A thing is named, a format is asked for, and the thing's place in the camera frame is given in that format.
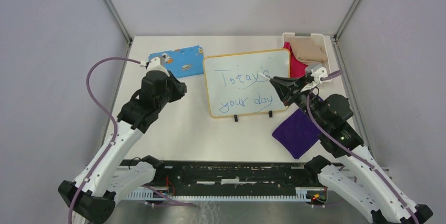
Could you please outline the yellow framed whiteboard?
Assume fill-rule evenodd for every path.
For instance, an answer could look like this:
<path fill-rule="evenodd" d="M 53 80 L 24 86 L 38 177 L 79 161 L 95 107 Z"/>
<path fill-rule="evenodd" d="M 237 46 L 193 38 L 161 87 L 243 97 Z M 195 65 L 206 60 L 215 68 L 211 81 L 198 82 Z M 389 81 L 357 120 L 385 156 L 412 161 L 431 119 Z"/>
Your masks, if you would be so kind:
<path fill-rule="evenodd" d="M 206 57 L 204 76 L 210 115 L 233 117 L 286 110 L 265 74 L 289 77 L 290 52 L 263 50 Z"/>

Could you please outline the white whiteboard marker pen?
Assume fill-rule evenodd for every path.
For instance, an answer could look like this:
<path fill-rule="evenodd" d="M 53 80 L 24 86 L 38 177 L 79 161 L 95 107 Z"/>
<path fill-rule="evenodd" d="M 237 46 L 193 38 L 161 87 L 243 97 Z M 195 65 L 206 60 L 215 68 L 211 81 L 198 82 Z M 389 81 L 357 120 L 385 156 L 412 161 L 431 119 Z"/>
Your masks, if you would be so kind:
<path fill-rule="evenodd" d="M 258 75 L 262 76 L 263 78 L 265 78 L 266 80 L 271 80 L 271 78 L 265 74 L 262 74 L 260 72 L 257 72 Z"/>

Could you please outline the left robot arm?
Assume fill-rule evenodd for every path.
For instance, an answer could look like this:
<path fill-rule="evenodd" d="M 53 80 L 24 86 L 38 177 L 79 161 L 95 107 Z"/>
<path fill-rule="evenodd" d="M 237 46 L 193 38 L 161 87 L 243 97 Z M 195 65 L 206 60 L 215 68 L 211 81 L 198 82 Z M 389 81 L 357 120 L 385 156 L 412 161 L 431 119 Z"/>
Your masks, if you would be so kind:
<path fill-rule="evenodd" d="M 58 192 L 72 212 L 90 223 L 104 223 L 116 205 L 131 191 L 150 183 L 161 185 L 165 171 L 148 162 L 137 165 L 119 179 L 115 170 L 132 146 L 141 139 L 149 126 L 168 104 L 182 99 L 187 86 L 172 72 L 150 70 L 141 80 L 141 87 L 121 108 L 113 121 L 113 132 L 86 168 L 73 180 L 64 180 Z"/>

